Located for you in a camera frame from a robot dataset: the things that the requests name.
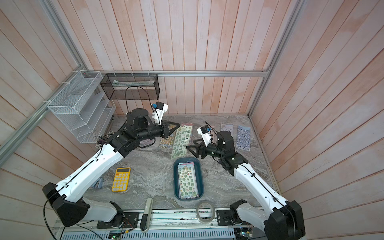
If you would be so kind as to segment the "pink sticker sheet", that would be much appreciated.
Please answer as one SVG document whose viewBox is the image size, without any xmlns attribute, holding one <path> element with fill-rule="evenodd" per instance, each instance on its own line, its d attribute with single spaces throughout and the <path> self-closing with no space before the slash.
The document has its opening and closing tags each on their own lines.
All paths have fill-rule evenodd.
<svg viewBox="0 0 384 240">
<path fill-rule="evenodd" d="M 143 146 L 150 145 L 150 144 L 152 144 L 154 141 L 155 141 L 154 139 L 142 140 L 142 141 L 140 142 L 140 146 L 143 147 Z"/>
</svg>

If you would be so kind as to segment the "light blue sticker sheet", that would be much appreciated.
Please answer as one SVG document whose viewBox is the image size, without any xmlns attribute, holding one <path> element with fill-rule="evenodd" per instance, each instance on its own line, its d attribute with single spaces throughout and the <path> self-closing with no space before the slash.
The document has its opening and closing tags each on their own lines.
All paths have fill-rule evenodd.
<svg viewBox="0 0 384 240">
<path fill-rule="evenodd" d="M 221 131 L 230 132 L 233 134 L 233 125 L 221 124 Z"/>
</svg>

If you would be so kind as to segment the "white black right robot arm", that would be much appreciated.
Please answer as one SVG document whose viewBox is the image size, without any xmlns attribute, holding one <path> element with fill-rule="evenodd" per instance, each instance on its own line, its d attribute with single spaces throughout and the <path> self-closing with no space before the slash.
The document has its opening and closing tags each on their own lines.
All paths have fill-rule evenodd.
<svg viewBox="0 0 384 240">
<path fill-rule="evenodd" d="M 213 143 L 211 128 L 198 128 L 200 139 L 187 146 L 196 158 L 217 158 L 218 163 L 239 180 L 261 205 L 258 209 L 245 200 L 230 206 L 230 219 L 234 224 L 249 223 L 262 230 L 269 240 L 305 240 L 306 230 L 302 207 L 296 201 L 288 201 L 270 187 L 253 169 L 249 161 L 235 149 L 229 131 L 216 134 Z"/>
</svg>

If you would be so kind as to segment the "dark blue sticker sheet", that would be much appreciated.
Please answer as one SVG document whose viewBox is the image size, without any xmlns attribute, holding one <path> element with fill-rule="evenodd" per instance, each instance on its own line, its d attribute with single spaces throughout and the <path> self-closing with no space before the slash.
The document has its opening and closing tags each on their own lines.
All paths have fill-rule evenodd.
<svg viewBox="0 0 384 240">
<path fill-rule="evenodd" d="M 238 126 L 236 148 L 249 151 L 251 146 L 251 128 Z"/>
</svg>

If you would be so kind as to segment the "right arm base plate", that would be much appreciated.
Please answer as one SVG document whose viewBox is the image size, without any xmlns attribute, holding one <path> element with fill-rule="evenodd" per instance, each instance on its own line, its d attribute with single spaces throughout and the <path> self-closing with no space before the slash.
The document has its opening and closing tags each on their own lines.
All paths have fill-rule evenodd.
<svg viewBox="0 0 384 240">
<path fill-rule="evenodd" d="M 252 226 L 240 220 L 233 210 L 217 210 L 216 217 L 219 226 Z"/>
</svg>

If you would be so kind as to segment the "colourful small sticker sheet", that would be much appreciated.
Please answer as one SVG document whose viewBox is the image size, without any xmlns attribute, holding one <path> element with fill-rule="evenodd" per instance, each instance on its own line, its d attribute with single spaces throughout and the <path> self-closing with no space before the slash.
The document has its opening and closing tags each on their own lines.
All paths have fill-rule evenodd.
<svg viewBox="0 0 384 240">
<path fill-rule="evenodd" d="M 166 139 L 161 138 L 159 147 L 162 149 L 171 149 L 174 144 L 175 136 L 176 136 L 176 132 L 173 132 L 168 138 Z"/>
</svg>

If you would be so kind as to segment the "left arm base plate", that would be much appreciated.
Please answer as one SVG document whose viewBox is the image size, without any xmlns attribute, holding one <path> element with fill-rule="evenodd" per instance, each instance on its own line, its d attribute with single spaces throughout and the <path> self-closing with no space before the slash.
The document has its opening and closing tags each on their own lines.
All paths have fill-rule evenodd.
<svg viewBox="0 0 384 240">
<path fill-rule="evenodd" d="M 139 212 L 118 213 L 110 222 L 98 221 L 97 229 L 134 229 L 138 225 Z"/>
</svg>

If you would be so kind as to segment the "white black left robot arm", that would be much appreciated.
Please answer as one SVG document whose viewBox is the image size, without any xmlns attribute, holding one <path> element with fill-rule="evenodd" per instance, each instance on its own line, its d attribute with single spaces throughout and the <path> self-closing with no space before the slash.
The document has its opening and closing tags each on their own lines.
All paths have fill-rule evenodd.
<svg viewBox="0 0 384 240">
<path fill-rule="evenodd" d="M 125 123 L 86 163 L 57 184 L 48 183 L 43 187 L 47 203 L 65 227 L 81 221 L 101 221 L 120 228 L 125 214 L 115 202 L 91 201 L 84 198 L 84 193 L 110 167 L 138 148 L 141 141 L 157 137 L 166 139 L 179 127 L 179 123 L 163 121 L 159 113 L 149 117 L 145 109 L 138 108 L 127 113 Z"/>
</svg>

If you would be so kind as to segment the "red blue cat sticker sheet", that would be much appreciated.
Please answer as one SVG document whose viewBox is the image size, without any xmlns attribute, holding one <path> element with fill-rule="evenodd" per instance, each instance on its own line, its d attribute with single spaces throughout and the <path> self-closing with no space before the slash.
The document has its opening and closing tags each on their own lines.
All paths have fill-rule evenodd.
<svg viewBox="0 0 384 240">
<path fill-rule="evenodd" d="M 182 123 L 181 124 L 181 127 L 183 127 L 183 126 L 194 126 L 194 124 L 193 123 Z"/>
</svg>

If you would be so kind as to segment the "teal storage box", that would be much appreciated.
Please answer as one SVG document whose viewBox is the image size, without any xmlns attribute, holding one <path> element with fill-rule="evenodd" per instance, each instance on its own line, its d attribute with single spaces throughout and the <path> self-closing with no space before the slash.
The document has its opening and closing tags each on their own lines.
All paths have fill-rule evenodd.
<svg viewBox="0 0 384 240">
<path fill-rule="evenodd" d="M 196 179 L 197 179 L 197 186 L 198 186 L 198 192 L 199 197 L 196 199 L 190 199 L 190 200 L 182 200 L 179 195 L 179 180 L 178 180 L 178 164 L 182 163 L 190 163 L 193 162 L 195 165 L 195 172 L 196 172 Z M 204 194 L 204 182 L 203 182 L 203 175 L 201 170 L 201 164 L 200 161 L 196 158 L 180 158 L 177 159 L 174 162 L 174 194 L 177 199 L 181 201 L 192 201 L 192 200 L 198 200 L 200 199 Z"/>
</svg>

